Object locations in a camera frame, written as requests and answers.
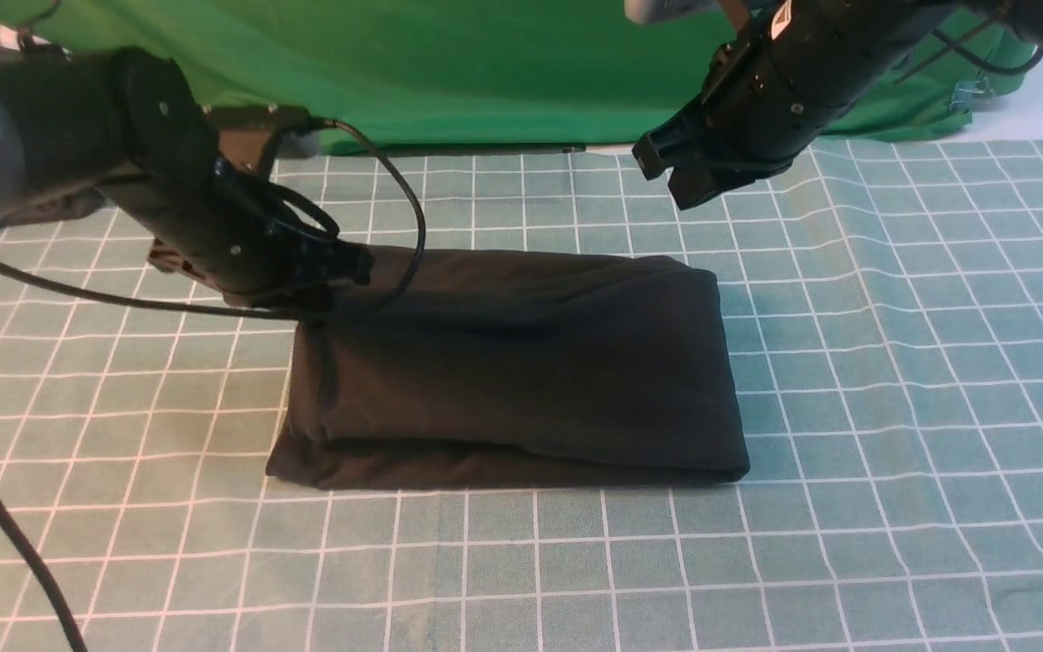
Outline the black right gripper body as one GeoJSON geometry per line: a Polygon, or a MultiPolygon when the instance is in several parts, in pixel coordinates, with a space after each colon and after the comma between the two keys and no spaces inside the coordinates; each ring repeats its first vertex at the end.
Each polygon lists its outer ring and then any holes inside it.
{"type": "Polygon", "coordinates": [[[680,210],[786,172],[839,116],[839,96],[811,63],[770,37],[725,43],[698,94],[632,148],[646,180],[669,175],[680,210]]]}

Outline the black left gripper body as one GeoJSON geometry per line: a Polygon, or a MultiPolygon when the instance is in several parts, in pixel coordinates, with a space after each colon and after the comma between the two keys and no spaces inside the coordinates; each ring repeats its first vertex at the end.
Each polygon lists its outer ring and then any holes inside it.
{"type": "Polygon", "coordinates": [[[324,309],[342,280],[328,244],[242,197],[129,175],[120,179],[120,210],[152,235],[154,271],[207,286],[232,308],[324,309]]]}

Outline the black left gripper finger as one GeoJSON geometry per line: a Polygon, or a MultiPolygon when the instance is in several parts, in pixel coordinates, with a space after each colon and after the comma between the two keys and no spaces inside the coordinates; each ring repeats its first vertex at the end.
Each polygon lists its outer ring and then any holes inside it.
{"type": "Polygon", "coordinates": [[[322,277],[326,282],[369,285],[373,265],[373,253],[360,244],[331,241],[322,247],[322,277]]]}

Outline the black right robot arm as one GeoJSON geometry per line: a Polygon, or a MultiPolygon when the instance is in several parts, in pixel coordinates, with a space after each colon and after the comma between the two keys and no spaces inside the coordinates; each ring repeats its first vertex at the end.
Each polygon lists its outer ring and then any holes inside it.
{"type": "Polygon", "coordinates": [[[635,143],[646,180],[669,174],[687,210],[787,172],[957,9],[1043,50],[1043,1],[722,1],[736,37],[715,50],[695,98],[635,143]]]}

